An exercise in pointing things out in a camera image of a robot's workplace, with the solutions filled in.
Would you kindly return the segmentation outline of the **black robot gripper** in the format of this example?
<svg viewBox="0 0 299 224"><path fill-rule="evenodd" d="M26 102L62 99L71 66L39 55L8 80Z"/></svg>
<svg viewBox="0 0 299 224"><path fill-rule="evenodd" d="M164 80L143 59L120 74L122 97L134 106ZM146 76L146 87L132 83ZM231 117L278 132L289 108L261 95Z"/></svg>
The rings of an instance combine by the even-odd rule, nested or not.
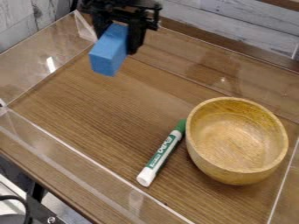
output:
<svg viewBox="0 0 299 224"><path fill-rule="evenodd" d="M80 10L92 17L98 38L111 24L128 24L127 51L135 54L144 43L146 30L156 30L162 4L156 0L82 0Z"/></svg>

